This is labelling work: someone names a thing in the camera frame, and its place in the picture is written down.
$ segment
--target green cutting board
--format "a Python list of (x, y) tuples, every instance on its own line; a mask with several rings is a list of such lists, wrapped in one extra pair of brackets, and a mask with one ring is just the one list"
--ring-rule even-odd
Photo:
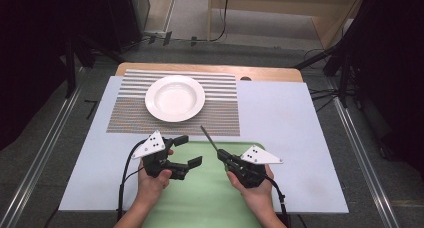
[[(262, 147), (257, 143), (216, 142), (218, 148), (235, 155), (253, 144)], [(168, 157), (172, 162), (186, 164), (203, 156), (203, 163), (190, 170), (185, 180), (171, 180), (143, 227), (260, 227), (240, 192), (231, 186), (224, 164), (209, 142), (191, 141), (173, 150)]]

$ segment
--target round plate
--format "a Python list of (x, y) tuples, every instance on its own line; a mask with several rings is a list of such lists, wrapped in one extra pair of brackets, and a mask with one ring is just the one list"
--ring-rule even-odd
[(205, 104), (205, 91), (199, 82), (181, 76), (167, 76), (153, 83), (146, 93), (147, 110), (168, 122), (190, 119)]

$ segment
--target plate rim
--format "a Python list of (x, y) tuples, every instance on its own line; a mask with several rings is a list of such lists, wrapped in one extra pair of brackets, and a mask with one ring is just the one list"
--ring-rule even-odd
[[(189, 112), (169, 118), (169, 115), (165, 115), (164, 113), (161, 113), (160, 110), (156, 108), (154, 104), (154, 97), (156, 92), (153, 93), (153, 91), (160, 90), (163, 86), (170, 84), (172, 80), (174, 79), (177, 79), (177, 80), (179, 79), (179, 81), (174, 81), (174, 82), (182, 81), (183, 83), (187, 84), (194, 90), (196, 94), (196, 103), (194, 104), (193, 108)], [(165, 122), (182, 122), (194, 117), (202, 110), (205, 104), (206, 94), (205, 94), (205, 90), (203, 86), (192, 77), (184, 76), (184, 75), (169, 75), (169, 76), (162, 77), (156, 80), (153, 84), (151, 84), (150, 87), (147, 89), (144, 100), (145, 100), (144, 103), (146, 105), (147, 110), (155, 118)]]

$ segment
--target placemat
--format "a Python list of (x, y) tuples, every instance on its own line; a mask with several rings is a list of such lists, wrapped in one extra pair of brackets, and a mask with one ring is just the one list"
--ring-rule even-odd
[[(144, 98), (149, 87), (170, 75), (195, 79), (205, 90), (205, 104), (194, 117), (182, 122), (164, 122), (150, 114)], [(203, 135), (200, 125), (213, 136), (240, 136), (236, 79), (232, 74), (205, 72), (146, 71), (128, 69), (107, 128), (108, 133)]]

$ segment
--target white bracket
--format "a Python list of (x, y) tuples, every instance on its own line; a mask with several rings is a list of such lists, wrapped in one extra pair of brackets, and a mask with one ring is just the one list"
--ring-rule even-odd
[(137, 148), (137, 150), (133, 153), (132, 158), (136, 159), (139, 157), (144, 157), (161, 150), (165, 150), (165, 143), (162, 140), (162, 135), (157, 130), (153, 132), (153, 134), (151, 134), (149, 138), (147, 138), (147, 140)]
[(264, 149), (252, 145), (246, 152), (244, 152), (240, 158), (256, 165), (264, 164), (282, 164), (283, 160), (276, 157), (275, 155), (265, 151)]

